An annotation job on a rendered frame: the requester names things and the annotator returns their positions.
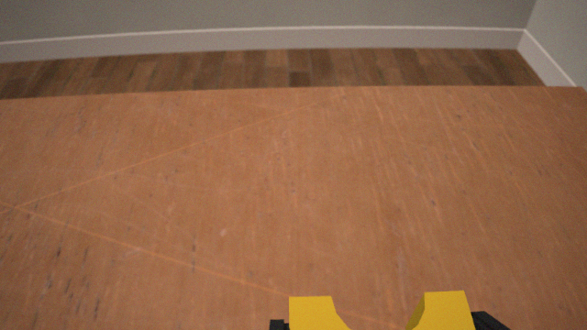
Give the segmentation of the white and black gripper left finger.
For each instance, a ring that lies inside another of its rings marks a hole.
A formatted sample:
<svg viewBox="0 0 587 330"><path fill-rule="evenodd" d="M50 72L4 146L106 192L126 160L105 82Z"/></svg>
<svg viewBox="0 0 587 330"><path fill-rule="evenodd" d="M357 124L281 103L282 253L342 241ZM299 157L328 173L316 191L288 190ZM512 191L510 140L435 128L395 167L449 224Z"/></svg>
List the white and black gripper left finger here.
<svg viewBox="0 0 587 330"><path fill-rule="evenodd" d="M269 330L290 330L289 323L285 324L282 320L270 320Z"/></svg>

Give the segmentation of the yellow arch block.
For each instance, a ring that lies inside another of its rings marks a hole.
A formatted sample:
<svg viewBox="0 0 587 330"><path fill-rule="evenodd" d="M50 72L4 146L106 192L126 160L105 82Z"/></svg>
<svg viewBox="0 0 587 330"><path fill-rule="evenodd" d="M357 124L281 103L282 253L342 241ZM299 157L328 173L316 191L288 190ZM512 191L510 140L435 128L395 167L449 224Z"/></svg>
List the yellow arch block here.
<svg viewBox="0 0 587 330"><path fill-rule="evenodd" d="M289 297L290 330L351 330L331 296ZM464 291L424 292L405 330L475 330Z"/></svg>

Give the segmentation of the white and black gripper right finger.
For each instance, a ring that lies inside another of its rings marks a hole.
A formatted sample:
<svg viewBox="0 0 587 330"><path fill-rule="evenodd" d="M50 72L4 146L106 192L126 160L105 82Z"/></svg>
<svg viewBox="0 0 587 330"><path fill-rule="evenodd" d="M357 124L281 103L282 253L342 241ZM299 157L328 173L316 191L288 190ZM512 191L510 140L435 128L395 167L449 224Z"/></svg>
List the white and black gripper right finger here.
<svg viewBox="0 0 587 330"><path fill-rule="evenodd" d="M471 312L471 316L475 330L511 330L485 311Z"/></svg>

